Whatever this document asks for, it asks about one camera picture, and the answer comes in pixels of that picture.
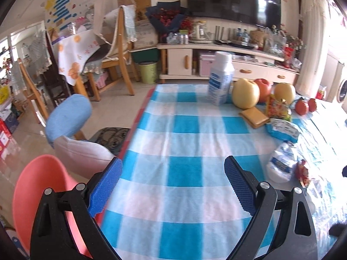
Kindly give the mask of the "red wrapper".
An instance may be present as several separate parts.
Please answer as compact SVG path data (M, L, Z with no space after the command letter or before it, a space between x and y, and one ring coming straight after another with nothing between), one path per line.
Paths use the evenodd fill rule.
M309 178L309 172L306 168L306 160L301 159L301 161L297 162L295 168L295 177L303 188L307 188L309 186L311 179Z

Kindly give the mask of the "crushed white plastic bottle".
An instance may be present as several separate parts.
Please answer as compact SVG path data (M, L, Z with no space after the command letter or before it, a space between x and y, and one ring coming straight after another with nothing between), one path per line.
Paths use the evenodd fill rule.
M298 162L295 144L284 141L270 156L266 165L268 177L277 183L289 182Z

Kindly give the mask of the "blue white wrapper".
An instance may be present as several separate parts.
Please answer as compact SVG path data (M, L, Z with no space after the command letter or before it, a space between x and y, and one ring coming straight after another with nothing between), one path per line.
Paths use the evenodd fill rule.
M267 132L274 138L282 141L297 143L301 131L296 124L282 119L270 119L265 124Z

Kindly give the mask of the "brown biscuit packet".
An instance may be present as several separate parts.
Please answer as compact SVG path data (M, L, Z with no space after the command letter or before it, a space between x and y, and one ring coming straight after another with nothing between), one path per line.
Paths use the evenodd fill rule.
M252 128L257 129L270 122L270 118L255 106L239 114Z

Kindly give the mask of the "yellow colourful snack bag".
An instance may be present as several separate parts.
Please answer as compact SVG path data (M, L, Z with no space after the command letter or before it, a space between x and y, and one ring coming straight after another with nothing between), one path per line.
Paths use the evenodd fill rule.
M266 101L265 115L269 118L292 121L292 111L287 102L277 100L274 94L270 94Z

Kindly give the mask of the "patterned floor mat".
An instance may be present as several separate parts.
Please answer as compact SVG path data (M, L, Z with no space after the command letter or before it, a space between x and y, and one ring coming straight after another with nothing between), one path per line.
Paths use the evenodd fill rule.
M105 127L98 130L89 141L104 146L113 155L118 156L129 131L129 128L124 127Z

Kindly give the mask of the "blue checkered tablecloth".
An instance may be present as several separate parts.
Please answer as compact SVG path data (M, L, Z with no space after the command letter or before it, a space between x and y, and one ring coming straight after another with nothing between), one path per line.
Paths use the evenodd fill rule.
M234 156L244 170L277 189L266 172L281 140L253 129L230 100L215 106L207 84L160 84L151 95L123 158L101 230L122 259L225 259L251 216L225 175ZM316 112L293 123L299 153L314 174L311 198L321 259L334 243L332 224L346 222L346 113L317 101Z

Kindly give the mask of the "large orange with leaf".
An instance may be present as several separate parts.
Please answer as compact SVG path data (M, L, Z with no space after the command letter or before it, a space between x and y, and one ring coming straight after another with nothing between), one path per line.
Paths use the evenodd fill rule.
M304 116L308 113L309 106L304 98L299 98L295 103L295 112L299 114L299 116Z

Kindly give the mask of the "light wooden chair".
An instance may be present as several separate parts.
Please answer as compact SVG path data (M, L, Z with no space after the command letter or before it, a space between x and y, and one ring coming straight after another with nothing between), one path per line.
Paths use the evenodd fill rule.
M34 84L20 58L13 63L11 73L14 88L25 97L27 106L33 112L36 122L46 127L49 113L44 96Z

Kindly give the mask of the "yellow pear right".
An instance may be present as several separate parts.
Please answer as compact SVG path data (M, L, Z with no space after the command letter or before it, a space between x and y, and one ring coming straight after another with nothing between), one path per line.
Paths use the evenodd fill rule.
M278 83L274 88L274 96L277 101L285 100L290 105L295 99L296 90L292 84Z

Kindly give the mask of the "dining table with cloth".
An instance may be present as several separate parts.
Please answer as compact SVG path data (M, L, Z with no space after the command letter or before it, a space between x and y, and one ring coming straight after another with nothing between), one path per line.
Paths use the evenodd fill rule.
M57 41L53 50L58 64L58 73L71 85L74 92L88 98L81 73L87 60L100 48L93 30L86 30Z

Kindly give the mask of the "white TV cabinet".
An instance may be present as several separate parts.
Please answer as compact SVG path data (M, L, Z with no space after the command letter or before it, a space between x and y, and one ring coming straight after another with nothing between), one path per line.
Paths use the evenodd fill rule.
M217 52L223 54L222 62L234 70L233 80L266 79L274 83L294 84L299 73L293 69L276 65L283 59L256 49L241 49L216 44L158 44L162 61L159 78L162 83L169 79L209 79L212 65L219 60Z

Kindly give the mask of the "wooden chair with cover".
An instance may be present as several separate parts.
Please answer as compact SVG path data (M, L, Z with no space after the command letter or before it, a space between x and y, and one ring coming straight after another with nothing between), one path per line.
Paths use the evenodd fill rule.
M135 0L96 0L93 5L93 33L101 41L100 50L91 57L100 62L101 69L107 70L109 79L102 88L91 73L88 80L96 101L101 100L101 93L117 85L121 80L125 82L128 93L134 96L135 90L131 82L127 67L131 68L135 80L139 75L131 57L131 44L137 41L135 29Z

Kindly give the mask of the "black television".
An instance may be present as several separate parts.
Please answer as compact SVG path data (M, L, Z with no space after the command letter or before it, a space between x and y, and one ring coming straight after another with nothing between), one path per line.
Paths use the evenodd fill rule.
M219 18L262 28L281 25L281 0L187 0L190 16Z

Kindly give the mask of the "dark flower bouquet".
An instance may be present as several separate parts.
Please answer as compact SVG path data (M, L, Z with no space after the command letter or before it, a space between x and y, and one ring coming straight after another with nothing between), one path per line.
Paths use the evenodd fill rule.
M177 33L187 15L187 8L181 1L157 2L156 6L146 8L145 16L158 33L159 43L166 43L170 33Z

